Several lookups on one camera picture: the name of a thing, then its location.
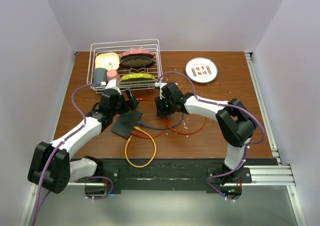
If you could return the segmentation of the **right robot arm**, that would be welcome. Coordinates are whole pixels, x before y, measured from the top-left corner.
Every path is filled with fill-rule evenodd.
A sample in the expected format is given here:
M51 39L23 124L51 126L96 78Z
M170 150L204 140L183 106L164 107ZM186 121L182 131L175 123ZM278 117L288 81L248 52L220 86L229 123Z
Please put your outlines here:
M159 96L155 98L157 116L168 117L176 112L204 116L215 120L223 138L227 142L227 155L224 159L223 178L230 183L240 176L240 168L244 164L246 145L250 142L257 123L249 114L242 102L238 99L232 101L216 101L203 98L194 93L182 93L173 83L155 84Z

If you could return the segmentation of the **black network switch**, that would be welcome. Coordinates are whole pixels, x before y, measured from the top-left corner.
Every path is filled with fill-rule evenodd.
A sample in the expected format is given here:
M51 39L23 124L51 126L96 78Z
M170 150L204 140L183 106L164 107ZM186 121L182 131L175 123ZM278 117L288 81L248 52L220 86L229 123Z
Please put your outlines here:
M124 139L129 139L142 115L143 113L138 110L132 110L121 114L110 131Z

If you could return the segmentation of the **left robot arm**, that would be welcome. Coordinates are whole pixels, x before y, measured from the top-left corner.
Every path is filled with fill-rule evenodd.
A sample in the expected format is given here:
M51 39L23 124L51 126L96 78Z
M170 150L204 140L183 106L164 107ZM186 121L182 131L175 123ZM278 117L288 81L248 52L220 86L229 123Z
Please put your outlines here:
M139 101L131 90L125 90L127 99L115 88L105 89L83 121L64 136L50 143L40 142L34 150L28 171L29 182L55 194L61 193L68 183L87 177L99 182L104 170L97 160L88 157L71 161L75 153L89 140L101 134L116 115L137 109Z

